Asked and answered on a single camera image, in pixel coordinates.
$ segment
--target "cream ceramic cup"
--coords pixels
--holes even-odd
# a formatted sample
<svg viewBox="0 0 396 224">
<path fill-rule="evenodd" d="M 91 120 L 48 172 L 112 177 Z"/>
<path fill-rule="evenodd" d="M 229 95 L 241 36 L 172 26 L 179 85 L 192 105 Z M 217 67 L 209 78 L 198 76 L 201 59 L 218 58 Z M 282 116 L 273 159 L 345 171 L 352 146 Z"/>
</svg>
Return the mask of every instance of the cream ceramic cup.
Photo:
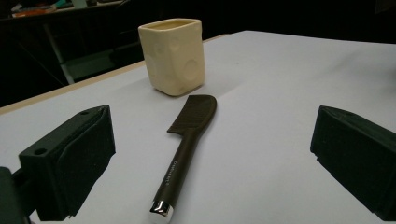
<svg viewBox="0 0 396 224">
<path fill-rule="evenodd" d="M 202 24 L 194 19 L 156 21 L 138 27 L 151 85 L 179 96 L 205 82 Z"/>
</svg>

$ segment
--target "white table surface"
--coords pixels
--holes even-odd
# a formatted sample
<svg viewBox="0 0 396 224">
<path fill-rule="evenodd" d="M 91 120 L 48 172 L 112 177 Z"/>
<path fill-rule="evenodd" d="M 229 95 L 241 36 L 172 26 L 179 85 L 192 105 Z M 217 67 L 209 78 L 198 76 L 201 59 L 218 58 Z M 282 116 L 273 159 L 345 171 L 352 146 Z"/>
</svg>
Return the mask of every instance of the white table surface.
<svg viewBox="0 0 396 224">
<path fill-rule="evenodd" d="M 383 223 L 309 148 L 320 105 L 396 132 L 395 45 L 245 31 L 205 43 L 205 72 L 205 85 L 190 94 L 215 96 L 218 110 L 171 223 Z M 110 105 L 117 153 L 63 223 L 149 223 L 180 142 L 166 130 L 187 97 L 152 89 L 141 66 L 4 113 L 0 165 L 15 172 L 18 154 L 36 140 L 81 110 Z"/>
</svg>

